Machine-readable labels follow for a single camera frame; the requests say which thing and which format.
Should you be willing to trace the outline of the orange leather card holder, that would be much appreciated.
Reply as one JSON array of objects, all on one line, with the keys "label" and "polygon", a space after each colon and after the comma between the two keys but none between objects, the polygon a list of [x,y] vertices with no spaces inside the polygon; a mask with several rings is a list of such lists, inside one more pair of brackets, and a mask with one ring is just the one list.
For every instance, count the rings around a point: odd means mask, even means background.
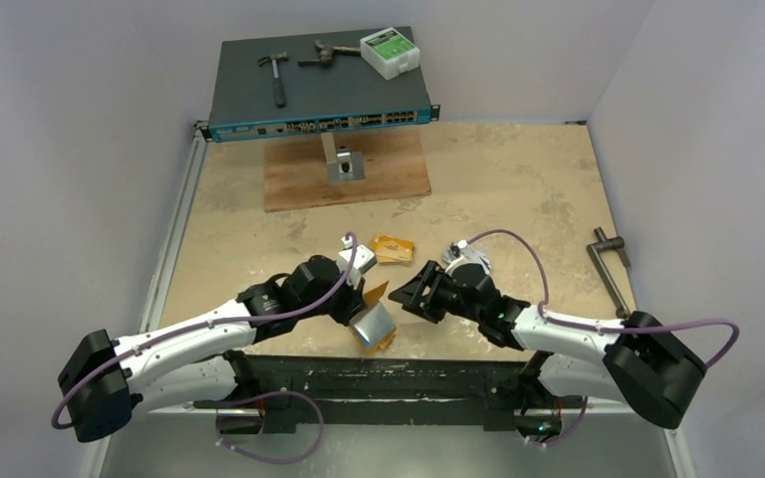
[{"label": "orange leather card holder", "polygon": [[386,351],[393,343],[396,324],[383,304],[389,281],[376,285],[363,294],[365,307],[349,323],[349,330],[365,356]]}]

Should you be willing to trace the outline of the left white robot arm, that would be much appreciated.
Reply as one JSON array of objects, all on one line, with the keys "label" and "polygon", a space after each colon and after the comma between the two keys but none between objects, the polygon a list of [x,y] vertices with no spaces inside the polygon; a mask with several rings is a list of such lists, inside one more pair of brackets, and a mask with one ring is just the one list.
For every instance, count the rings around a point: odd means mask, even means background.
[{"label": "left white robot arm", "polygon": [[290,273],[248,287],[215,309],[153,332],[113,339],[85,335],[58,375],[63,395],[52,425],[90,443],[124,428],[137,412],[185,402],[256,397],[242,349],[291,333],[305,319],[328,316],[348,326],[367,303],[365,274],[377,263],[361,247],[336,259],[314,255]]}]

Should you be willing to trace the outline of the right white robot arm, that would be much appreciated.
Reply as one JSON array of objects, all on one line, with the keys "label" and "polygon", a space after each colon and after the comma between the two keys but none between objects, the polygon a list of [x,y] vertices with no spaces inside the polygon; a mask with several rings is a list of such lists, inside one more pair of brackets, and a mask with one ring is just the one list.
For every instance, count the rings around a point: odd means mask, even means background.
[{"label": "right white robot arm", "polygon": [[658,320],[635,311],[626,320],[593,320],[538,311],[500,292],[475,264],[446,272],[429,261],[388,295],[402,309],[434,324],[448,315],[470,320],[499,348],[545,353],[522,374],[519,390],[534,405],[570,395],[618,401],[660,428],[682,422],[707,366]]}]

